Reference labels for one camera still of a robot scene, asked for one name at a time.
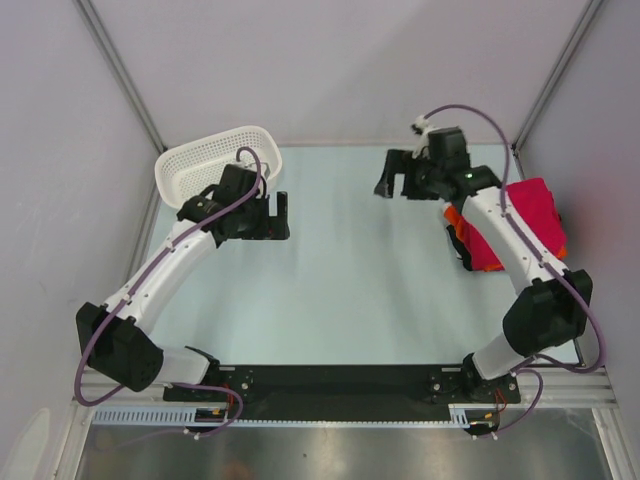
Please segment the magenta t shirt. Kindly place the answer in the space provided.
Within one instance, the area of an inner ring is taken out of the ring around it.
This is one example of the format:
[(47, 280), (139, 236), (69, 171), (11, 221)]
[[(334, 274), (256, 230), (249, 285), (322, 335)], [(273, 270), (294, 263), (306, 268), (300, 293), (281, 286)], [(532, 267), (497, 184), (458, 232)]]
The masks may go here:
[[(542, 178), (533, 178), (506, 187), (508, 200), (536, 234), (544, 247), (558, 259), (567, 256), (567, 236), (562, 226), (552, 192)], [(465, 218), (450, 207), (446, 217), (451, 239), (459, 245), (456, 251), (468, 271), (501, 271), (503, 266), (483, 235)]]

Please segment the orange t shirt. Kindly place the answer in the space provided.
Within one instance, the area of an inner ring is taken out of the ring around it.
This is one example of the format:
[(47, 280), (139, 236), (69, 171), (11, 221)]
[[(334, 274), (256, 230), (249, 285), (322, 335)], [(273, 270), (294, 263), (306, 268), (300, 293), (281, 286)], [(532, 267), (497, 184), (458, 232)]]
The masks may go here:
[[(567, 256), (567, 237), (554, 207), (519, 207), (523, 220), (541, 240), (544, 247), (560, 260)], [(467, 247), (472, 255), (473, 271), (502, 271), (503, 265), (482, 235), (461, 216), (453, 205), (444, 205), (445, 230), (448, 225), (468, 231)]]

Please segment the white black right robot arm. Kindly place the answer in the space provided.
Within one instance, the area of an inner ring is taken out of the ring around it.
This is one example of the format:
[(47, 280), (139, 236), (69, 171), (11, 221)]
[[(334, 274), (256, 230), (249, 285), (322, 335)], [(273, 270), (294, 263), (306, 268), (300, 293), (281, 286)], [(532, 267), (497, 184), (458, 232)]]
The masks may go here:
[(424, 132), (426, 145), (386, 153), (375, 195), (390, 198), (395, 178), (409, 200), (442, 200), (475, 228), (496, 255), (516, 299), (501, 333), (465, 357), (461, 388), (484, 401), (501, 379), (552, 347), (585, 333), (593, 282), (584, 270), (571, 271), (534, 233), (509, 198), (506, 186), (486, 166), (473, 166), (458, 127)]

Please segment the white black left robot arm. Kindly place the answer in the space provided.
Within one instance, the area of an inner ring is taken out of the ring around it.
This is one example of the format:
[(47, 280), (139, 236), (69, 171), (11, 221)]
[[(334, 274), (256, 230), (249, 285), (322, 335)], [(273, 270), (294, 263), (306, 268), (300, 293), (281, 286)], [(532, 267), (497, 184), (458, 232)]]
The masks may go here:
[(156, 344), (151, 333), (191, 272), (228, 240), (286, 240), (288, 196), (264, 192), (256, 171), (224, 167), (212, 185), (186, 200), (159, 250), (100, 305), (85, 303), (76, 325), (85, 367), (140, 392), (154, 383), (185, 384), (197, 398), (214, 397), (220, 374), (194, 347)]

